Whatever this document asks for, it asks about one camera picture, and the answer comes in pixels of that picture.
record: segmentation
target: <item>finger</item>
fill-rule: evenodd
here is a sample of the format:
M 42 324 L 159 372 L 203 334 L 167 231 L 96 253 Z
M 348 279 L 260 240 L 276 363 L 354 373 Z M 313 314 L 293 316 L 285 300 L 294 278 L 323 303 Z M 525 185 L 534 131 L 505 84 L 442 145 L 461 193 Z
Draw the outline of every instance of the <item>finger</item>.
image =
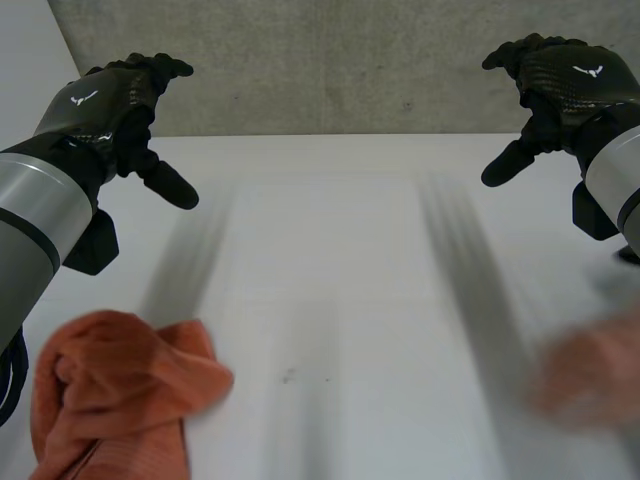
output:
M 482 68 L 485 70 L 493 70 L 494 68 L 511 66 L 517 60 L 523 51 L 534 51 L 544 42 L 544 38 L 532 33 L 522 40 L 516 42 L 506 42 L 498 47 L 497 50 L 491 52 L 484 62 Z
M 158 53 L 155 58 L 161 62 L 164 62 L 166 67 L 171 71 L 171 78 L 190 77 L 191 75 L 193 75 L 193 67 L 187 62 L 184 62 L 177 58 L 171 58 L 166 53 Z
M 542 148 L 533 140 L 533 117 L 529 119 L 523 130 L 523 135 L 507 145 L 482 172 L 482 183 L 487 187 L 498 187 L 507 183 L 518 173 L 535 161 L 536 155 L 542 153 Z
M 577 45 L 581 47 L 589 46 L 587 42 L 583 42 L 582 40 L 578 40 L 577 38 L 570 38 L 569 40 L 567 40 L 567 45 Z
M 503 43 L 497 50 L 491 52 L 487 58 L 484 59 L 482 62 L 482 68 L 485 70 L 493 70 L 494 68 L 504 67 L 505 59 L 512 55 L 514 49 L 515 43 Z
M 144 61 L 144 59 L 145 59 L 145 56 L 142 55 L 141 53 L 133 52 L 127 57 L 125 62 L 131 63 L 133 65 L 137 65 L 138 63 Z
M 155 165 L 148 170 L 137 172 L 147 188 L 178 208 L 191 210 L 198 205 L 200 200 L 198 192 L 189 182 L 167 162 L 158 160 L 155 152 L 149 150 L 147 155 L 156 160 L 147 164 L 155 163 Z

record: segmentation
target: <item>blurred orange cloth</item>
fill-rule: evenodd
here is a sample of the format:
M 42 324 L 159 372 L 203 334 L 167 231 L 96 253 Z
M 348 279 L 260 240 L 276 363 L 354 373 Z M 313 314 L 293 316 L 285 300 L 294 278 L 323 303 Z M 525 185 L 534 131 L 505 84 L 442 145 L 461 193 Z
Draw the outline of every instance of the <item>blurred orange cloth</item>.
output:
M 115 311 L 60 328 L 34 375 L 32 480 L 186 480 L 181 419 L 233 383 L 199 321 L 156 332 Z
M 534 403 L 569 427 L 640 420 L 640 309 L 554 345 L 536 383 Z

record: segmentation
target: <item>black glove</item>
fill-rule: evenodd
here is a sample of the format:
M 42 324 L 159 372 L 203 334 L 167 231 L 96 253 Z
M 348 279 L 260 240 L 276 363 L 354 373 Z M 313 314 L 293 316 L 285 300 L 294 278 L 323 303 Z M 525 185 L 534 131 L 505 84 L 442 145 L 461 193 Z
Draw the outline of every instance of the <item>black glove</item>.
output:
M 558 150 L 576 155 L 584 175 L 607 143 L 640 125 L 640 85 L 605 48 L 534 33 L 500 46 L 482 67 L 504 67 L 516 81 L 520 105 L 533 112 L 520 139 L 484 170 L 487 186 L 502 185 L 540 153 Z
M 96 275 L 118 255 L 113 221 L 98 209 L 100 187 L 116 173 L 136 172 L 177 207 L 198 204 L 195 189 L 148 148 L 158 98 L 170 80 L 192 74 L 190 65 L 163 53 L 133 53 L 124 62 L 93 68 L 56 95 L 33 138 L 5 150 L 54 165 L 87 194 L 94 215 L 65 266 Z
M 124 62 L 111 62 L 104 69 L 95 67 L 56 95 L 38 125 L 34 139 L 25 143 L 37 144 L 40 136 L 44 137 L 40 143 L 46 143 L 47 139 L 55 142 L 64 137 L 67 145 L 58 142 L 54 147 L 64 149 L 67 158 L 82 156 L 73 155 L 72 151 L 81 148 L 86 154 L 83 163 L 98 164 L 101 177 L 98 188 L 116 173 L 126 177 L 136 172 L 147 187 L 165 200 L 177 207 L 191 209 L 198 203 L 194 188 L 166 162 L 160 161 L 147 145 L 158 98 L 170 80 L 192 74 L 190 65 L 163 53 L 153 58 L 133 53 Z M 81 168 L 76 165 L 78 162 L 70 164 L 68 160 L 64 165 L 60 165 L 59 160 L 52 163 L 68 174 L 69 169 Z M 85 177 L 94 177 L 95 173 L 75 173 L 72 171 L 71 177 L 86 187 L 85 191 L 93 190 L 87 193 L 94 203 L 95 180 L 94 185 L 87 186 L 92 182 Z

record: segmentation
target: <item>gray metal cylinder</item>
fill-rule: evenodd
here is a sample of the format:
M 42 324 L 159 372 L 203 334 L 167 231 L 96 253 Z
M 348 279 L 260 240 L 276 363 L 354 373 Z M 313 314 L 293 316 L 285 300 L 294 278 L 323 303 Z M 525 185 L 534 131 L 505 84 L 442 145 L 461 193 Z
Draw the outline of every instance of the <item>gray metal cylinder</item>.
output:
M 26 155 L 0 154 L 0 351 L 89 225 L 80 186 Z
M 0 352 L 53 278 L 47 254 L 17 228 L 0 222 Z

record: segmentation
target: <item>silver cylinder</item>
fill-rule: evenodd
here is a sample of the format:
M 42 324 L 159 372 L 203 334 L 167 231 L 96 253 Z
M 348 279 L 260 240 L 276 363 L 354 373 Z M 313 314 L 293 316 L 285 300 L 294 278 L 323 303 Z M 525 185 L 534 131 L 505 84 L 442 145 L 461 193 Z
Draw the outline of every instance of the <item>silver cylinder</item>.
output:
M 89 225 L 80 186 L 26 155 L 0 154 L 0 351 Z
M 89 199 L 71 177 L 47 162 L 17 153 L 0 154 L 0 209 L 40 230 L 55 246 L 60 262 L 93 214 Z
M 53 278 L 47 254 L 27 235 L 0 222 L 0 352 Z
M 624 132 L 596 155 L 585 184 L 609 219 L 618 225 L 620 210 L 640 188 L 640 127 Z

